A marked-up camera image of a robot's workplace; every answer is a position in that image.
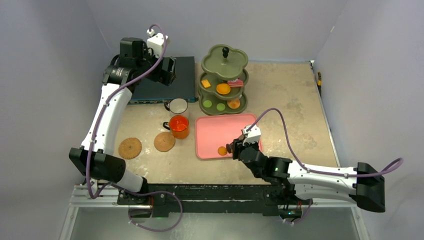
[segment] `stand knob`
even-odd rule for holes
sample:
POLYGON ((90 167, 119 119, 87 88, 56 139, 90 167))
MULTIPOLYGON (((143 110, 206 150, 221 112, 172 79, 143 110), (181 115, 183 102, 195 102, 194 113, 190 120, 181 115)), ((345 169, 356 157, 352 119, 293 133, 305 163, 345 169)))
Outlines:
POLYGON ((222 56, 226 59, 228 57, 228 53, 230 52, 230 49, 228 47, 222 48, 222 56))

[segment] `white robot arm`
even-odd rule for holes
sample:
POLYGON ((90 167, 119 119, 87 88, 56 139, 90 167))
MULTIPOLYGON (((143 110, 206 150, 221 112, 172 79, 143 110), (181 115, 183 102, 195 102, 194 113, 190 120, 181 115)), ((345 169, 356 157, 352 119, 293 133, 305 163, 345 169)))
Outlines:
POLYGON ((155 33, 152 29, 147 30, 147 33, 147 43, 135 37, 125 37, 120 41, 120 54, 112 59, 104 71, 100 102, 90 130, 80 148, 71 148, 69 151, 70 160, 83 175, 87 173, 87 158, 92 151, 89 166, 89 175, 93 179, 90 180, 91 183, 95 183, 95 180, 106 180, 135 193, 142 190, 143 183, 147 180, 129 171, 123 159, 113 156, 122 114, 139 82, 135 80, 139 76, 146 75, 150 81, 166 86, 175 79, 175 58, 162 58, 158 63, 160 56, 163 56, 164 35, 155 33), (106 102, 119 88, 122 89, 106 102), (101 120, 93 140, 99 116, 101 120))
POLYGON ((359 162, 357 167, 326 167, 268 157, 259 151, 261 130, 258 126, 248 125, 241 132, 242 135, 226 148, 232 158, 243 162, 256 178, 272 185, 283 185, 300 200, 343 200, 371 212, 385 211, 384 177, 355 177, 377 173, 369 164, 359 162))

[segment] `black mug handle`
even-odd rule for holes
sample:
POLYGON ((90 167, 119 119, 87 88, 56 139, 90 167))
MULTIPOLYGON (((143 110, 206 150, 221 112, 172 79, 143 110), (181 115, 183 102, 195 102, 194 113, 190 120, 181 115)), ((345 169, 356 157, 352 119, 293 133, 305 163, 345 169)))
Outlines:
POLYGON ((170 107, 168 106, 170 103, 169 102, 165 102, 164 104, 163 104, 163 106, 165 107, 165 109, 168 111, 168 112, 170 112, 171 110, 170 110, 170 107))
POLYGON ((162 126, 164 128, 166 128, 166 129, 168 129, 169 131, 171 131, 171 128, 170 128, 170 125, 169 124, 170 124, 169 122, 165 121, 165 122, 163 122, 162 126))

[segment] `small orange sphere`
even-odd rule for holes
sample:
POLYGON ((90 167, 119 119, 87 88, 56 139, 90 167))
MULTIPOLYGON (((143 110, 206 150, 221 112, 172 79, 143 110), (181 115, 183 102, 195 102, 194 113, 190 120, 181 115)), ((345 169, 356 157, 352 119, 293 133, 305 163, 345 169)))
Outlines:
POLYGON ((221 156, 225 156, 225 155, 227 154, 227 149, 226 149, 226 147, 224 147, 224 146, 220 146, 220 147, 218 148, 218 154, 219 154, 219 155, 221 155, 221 156))

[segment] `white wall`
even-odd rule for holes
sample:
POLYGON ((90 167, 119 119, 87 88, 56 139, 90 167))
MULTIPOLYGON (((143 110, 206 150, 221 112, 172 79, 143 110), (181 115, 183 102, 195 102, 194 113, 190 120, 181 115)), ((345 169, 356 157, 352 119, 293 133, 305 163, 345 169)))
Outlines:
POLYGON ((84 0, 0 2, 0 233, 58 239, 111 53, 84 0))
POLYGON ((372 239, 424 236, 424 1, 350 0, 318 54, 322 100, 343 165, 385 176, 386 213, 364 212, 372 239))
POLYGON ((347 0, 87 0, 113 53, 123 36, 146 39, 159 23, 170 36, 167 54, 201 61, 228 44, 255 61, 317 57, 347 0))

